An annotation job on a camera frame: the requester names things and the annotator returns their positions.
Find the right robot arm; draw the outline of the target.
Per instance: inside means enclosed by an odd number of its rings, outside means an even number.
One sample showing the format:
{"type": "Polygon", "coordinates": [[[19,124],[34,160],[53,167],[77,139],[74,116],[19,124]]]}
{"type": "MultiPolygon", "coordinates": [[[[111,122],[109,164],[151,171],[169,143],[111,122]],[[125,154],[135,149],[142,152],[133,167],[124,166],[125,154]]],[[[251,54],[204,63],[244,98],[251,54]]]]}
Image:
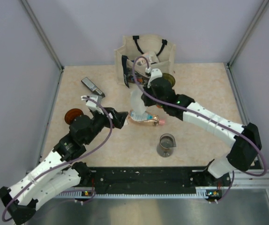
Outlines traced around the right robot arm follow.
{"type": "Polygon", "coordinates": [[[262,149],[255,124],[235,123],[207,110],[193,98],[175,93],[170,82],[162,77],[137,86],[131,93],[131,106],[137,113],[142,114],[153,105],[161,106],[172,117],[199,126],[230,147],[229,153],[209,163],[203,174],[206,184],[215,185],[224,174],[233,170],[250,174],[248,170],[262,149]]]}

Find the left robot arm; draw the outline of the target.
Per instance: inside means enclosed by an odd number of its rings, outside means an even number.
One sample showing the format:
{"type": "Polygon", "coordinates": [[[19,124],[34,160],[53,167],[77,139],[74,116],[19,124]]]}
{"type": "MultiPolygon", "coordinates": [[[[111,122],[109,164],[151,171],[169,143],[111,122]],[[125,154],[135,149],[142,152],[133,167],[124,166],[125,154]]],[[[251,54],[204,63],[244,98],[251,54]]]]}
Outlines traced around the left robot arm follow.
{"type": "Polygon", "coordinates": [[[59,140],[46,158],[18,183],[0,188],[0,199],[5,206],[4,213],[17,225],[29,221],[47,201],[73,186],[86,186],[91,175],[81,159],[93,152],[87,152],[89,145],[103,128],[110,132],[123,128],[128,112],[114,108],[90,110],[92,118],[82,110],[69,110],[64,121],[69,133],[59,140]]]}

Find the dark green glass dripper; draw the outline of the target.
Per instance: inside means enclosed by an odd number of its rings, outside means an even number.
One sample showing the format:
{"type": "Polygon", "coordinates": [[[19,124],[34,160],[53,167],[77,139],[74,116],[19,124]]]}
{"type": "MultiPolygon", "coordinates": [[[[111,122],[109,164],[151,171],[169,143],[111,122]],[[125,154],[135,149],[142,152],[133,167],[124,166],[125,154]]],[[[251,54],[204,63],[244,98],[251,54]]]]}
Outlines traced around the dark green glass dripper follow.
{"type": "Polygon", "coordinates": [[[163,78],[166,79],[167,81],[169,81],[171,86],[174,87],[176,80],[175,80],[173,75],[171,75],[169,73],[163,73],[163,78]]]}

